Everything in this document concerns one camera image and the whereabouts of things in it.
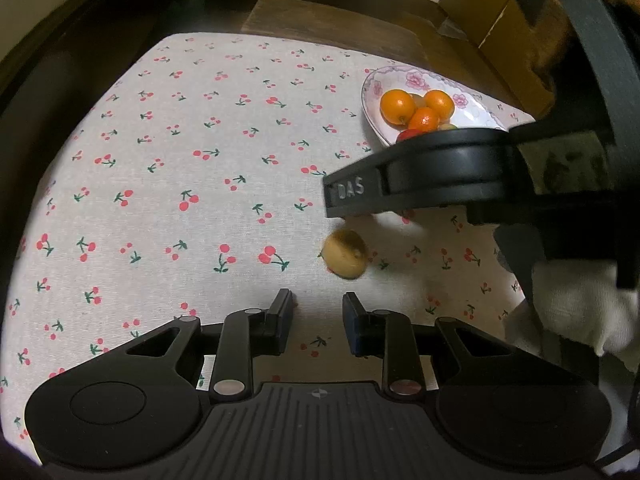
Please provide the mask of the white gloved right hand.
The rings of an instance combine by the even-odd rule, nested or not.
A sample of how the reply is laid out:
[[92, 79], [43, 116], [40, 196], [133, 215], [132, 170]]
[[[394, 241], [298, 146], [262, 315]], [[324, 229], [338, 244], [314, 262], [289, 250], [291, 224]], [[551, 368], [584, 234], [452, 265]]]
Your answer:
[[506, 341], [541, 354], [542, 333], [612, 354], [627, 370], [639, 367], [639, 291], [616, 286], [616, 265], [593, 261], [538, 262], [533, 302], [522, 301], [504, 322]]

